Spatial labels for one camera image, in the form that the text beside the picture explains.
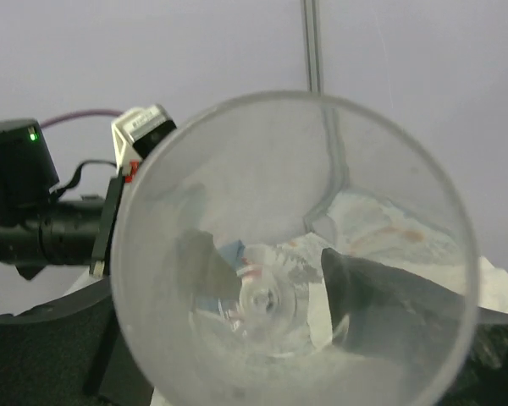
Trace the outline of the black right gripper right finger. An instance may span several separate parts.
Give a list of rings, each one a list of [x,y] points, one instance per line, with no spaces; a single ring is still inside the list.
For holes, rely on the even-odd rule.
[[[321,266],[332,343],[411,362],[420,380],[453,346],[463,298],[406,270],[326,248]],[[508,405],[508,316],[482,310],[472,346],[440,405]]]

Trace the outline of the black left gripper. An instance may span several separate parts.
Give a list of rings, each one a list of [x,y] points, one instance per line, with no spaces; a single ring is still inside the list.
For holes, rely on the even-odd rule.
[[[47,266],[92,266],[108,258],[124,177],[105,197],[61,200],[0,222],[0,262],[32,279]]]

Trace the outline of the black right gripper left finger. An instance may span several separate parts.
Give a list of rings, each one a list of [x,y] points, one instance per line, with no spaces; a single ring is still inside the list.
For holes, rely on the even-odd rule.
[[[0,315],[0,405],[148,405],[108,283]]]

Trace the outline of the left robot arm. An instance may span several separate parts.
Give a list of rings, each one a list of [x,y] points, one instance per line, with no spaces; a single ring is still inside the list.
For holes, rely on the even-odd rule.
[[[89,266],[105,273],[124,178],[110,179],[105,197],[64,200],[81,181],[58,174],[39,123],[0,122],[0,262],[33,279],[46,266]]]

